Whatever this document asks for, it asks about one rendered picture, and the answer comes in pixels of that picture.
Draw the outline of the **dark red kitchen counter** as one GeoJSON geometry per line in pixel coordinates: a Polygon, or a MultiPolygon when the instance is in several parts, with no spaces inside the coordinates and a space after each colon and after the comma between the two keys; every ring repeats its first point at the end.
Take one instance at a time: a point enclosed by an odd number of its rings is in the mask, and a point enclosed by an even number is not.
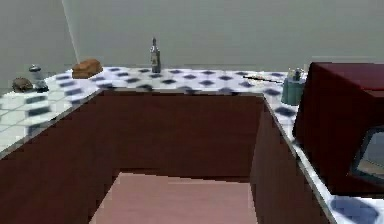
{"type": "Polygon", "coordinates": [[[281,77],[106,67],[45,93],[0,97],[0,224],[88,224],[113,200],[124,224],[384,224],[384,191],[324,184],[291,130],[281,77]]]}

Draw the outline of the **dark glass bottle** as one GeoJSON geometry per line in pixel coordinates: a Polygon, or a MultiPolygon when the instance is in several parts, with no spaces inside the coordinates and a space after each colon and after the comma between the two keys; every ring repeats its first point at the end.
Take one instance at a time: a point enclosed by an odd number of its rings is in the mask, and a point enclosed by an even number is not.
{"type": "Polygon", "coordinates": [[[157,47],[157,40],[155,37],[152,38],[152,46],[150,48],[151,53],[151,68],[153,73],[161,72],[161,62],[160,62],[160,50],[157,47]]]}

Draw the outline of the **thin dark knife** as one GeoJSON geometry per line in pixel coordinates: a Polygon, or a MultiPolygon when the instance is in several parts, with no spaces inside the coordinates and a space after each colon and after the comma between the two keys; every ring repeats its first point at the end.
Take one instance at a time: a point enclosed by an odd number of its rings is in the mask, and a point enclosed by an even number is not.
{"type": "Polygon", "coordinates": [[[257,80],[257,81],[272,82],[272,83],[283,83],[281,81],[270,80],[270,79],[266,79],[266,78],[258,77],[258,76],[243,76],[243,78],[250,79],[250,80],[257,80]]]}

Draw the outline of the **teal soap bottle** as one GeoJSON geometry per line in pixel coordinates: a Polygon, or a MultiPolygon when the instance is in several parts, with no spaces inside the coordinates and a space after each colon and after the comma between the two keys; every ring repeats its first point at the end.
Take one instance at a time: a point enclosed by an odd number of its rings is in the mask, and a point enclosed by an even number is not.
{"type": "Polygon", "coordinates": [[[290,70],[283,82],[281,102],[290,106],[300,104],[305,80],[302,78],[304,71],[301,68],[290,70]]]}

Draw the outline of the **brown bread loaf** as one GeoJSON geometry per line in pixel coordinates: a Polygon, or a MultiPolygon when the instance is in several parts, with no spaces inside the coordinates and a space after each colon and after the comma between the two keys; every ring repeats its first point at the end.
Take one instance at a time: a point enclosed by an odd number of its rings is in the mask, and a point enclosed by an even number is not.
{"type": "Polygon", "coordinates": [[[72,77],[74,79],[88,79],[103,71],[101,63],[94,59],[87,59],[72,68],[72,77]]]}

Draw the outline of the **dark red microwave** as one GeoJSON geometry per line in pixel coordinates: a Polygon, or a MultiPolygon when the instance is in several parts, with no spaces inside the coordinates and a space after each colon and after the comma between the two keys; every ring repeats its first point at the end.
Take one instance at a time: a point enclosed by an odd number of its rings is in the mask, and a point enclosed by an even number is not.
{"type": "Polygon", "coordinates": [[[311,63],[293,136],[331,194],[384,196],[380,178],[353,169],[370,130],[384,131],[384,64],[311,63]]]}

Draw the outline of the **clear glass shaker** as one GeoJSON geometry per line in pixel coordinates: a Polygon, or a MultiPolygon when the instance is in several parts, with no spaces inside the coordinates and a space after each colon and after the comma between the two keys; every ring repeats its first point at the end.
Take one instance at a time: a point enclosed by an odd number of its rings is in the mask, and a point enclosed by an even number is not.
{"type": "Polygon", "coordinates": [[[35,79],[36,91],[39,93],[47,92],[49,90],[49,88],[45,82],[45,78],[44,78],[43,74],[41,73],[41,68],[37,65],[31,65],[29,67],[29,72],[31,73],[31,75],[35,79]]]}

